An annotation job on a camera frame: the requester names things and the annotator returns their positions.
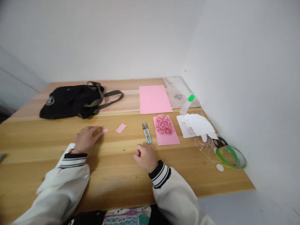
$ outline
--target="pink paper flower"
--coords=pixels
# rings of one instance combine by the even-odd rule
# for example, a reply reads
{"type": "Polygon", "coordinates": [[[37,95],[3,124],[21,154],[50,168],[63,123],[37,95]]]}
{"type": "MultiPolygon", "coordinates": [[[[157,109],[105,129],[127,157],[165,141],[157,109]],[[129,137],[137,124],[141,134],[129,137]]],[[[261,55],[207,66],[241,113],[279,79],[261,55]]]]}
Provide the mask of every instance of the pink paper flower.
{"type": "Polygon", "coordinates": [[[156,117],[156,130],[160,134],[172,134],[172,122],[171,119],[167,116],[159,115],[156,117]]]}

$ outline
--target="black and white striped cuff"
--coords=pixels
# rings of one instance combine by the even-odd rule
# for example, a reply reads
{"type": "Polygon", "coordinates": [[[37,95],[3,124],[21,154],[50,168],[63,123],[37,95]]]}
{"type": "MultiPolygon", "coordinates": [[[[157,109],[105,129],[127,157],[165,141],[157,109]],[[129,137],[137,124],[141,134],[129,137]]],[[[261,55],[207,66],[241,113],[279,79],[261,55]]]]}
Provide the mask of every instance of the black and white striped cuff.
{"type": "Polygon", "coordinates": [[[65,154],[60,164],[60,168],[71,168],[71,167],[78,167],[83,166],[85,164],[85,160],[87,159],[86,153],[81,154],[65,154]]]}
{"type": "Polygon", "coordinates": [[[171,169],[167,167],[161,160],[158,161],[158,166],[152,173],[149,173],[149,177],[153,182],[154,188],[161,188],[163,184],[169,179],[171,175],[171,169]]]}

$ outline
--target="white jacket sleeve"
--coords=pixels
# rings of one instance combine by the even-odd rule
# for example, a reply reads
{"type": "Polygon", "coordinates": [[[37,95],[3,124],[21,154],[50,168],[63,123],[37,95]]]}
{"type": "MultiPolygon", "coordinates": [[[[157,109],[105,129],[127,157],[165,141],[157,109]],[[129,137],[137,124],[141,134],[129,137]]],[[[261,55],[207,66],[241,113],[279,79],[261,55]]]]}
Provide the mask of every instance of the white jacket sleeve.
{"type": "Polygon", "coordinates": [[[65,154],[59,167],[49,171],[31,208],[13,225],[62,224],[77,207],[88,184],[87,154],[65,154]]]}
{"type": "Polygon", "coordinates": [[[192,188],[174,168],[167,167],[160,160],[149,177],[154,185],[156,204],[171,224],[215,225],[200,211],[192,188]]]}

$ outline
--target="white tissue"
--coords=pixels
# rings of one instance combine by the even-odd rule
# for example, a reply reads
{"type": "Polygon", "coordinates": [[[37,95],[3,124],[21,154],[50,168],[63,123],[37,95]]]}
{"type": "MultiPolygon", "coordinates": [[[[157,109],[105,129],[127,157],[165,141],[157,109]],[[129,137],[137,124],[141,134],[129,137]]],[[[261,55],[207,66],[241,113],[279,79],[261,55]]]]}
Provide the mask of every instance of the white tissue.
{"type": "Polygon", "coordinates": [[[213,126],[205,117],[199,114],[186,114],[176,118],[184,138],[201,136],[206,142],[208,135],[212,139],[218,139],[213,126]]]}

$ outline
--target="wood grain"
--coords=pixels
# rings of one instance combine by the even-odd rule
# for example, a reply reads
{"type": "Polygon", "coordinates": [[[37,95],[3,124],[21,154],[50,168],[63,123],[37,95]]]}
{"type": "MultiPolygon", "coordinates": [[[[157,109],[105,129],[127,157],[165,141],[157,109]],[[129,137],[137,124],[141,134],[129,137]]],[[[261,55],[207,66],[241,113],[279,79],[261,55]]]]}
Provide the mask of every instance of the wood grain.
{"type": "MultiPolygon", "coordinates": [[[[201,108],[190,113],[205,115],[201,108]]],[[[28,210],[45,174],[54,168],[76,133],[87,125],[108,128],[90,151],[87,163],[91,177],[77,212],[133,207],[154,203],[152,183],[147,172],[133,159],[138,143],[145,143],[142,123],[147,122],[151,146],[157,156],[174,167],[190,184],[198,197],[254,189],[243,170],[216,170],[195,147],[192,138],[183,138],[176,120],[179,110],[170,116],[180,145],[157,146],[153,117],[139,112],[100,114],[93,119],[78,117],[45,120],[9,119],[0,125],[0,153],[7,158],[0,164],[0,224],[8,224],[28,210]],[[124,123],[121,134],[115,132],[124,123]]]]}
{"type": "MultiPolygon", "coordinates": [[[[158,79],[132,79],[132,80],[106,80],[97,81],[105,88],[104,92],[110,92],[114,90],[121,90],[124,93],[124,98],[118,103],[112,104],[107,108],[101,109],[99,114],[108,113],[124,113],[124,112],[139,112],[140,100],[139,100],[139,86],[144,85],[164,85],[167,87],[162,78],[158,79]]],[[[36,95],[25,106],[15,112],[11,119],[15,118],[38,118],[41,108],[45,105],[49,98],[49,94],[54,91],[55,88],[60,86],[74,86],[87,84],[86,81],[79,82],[54,82],[50,83],[41,93],[36,95]]],[[[119,96],[106,97],[104,103],[114,101],[119,96]]]]}

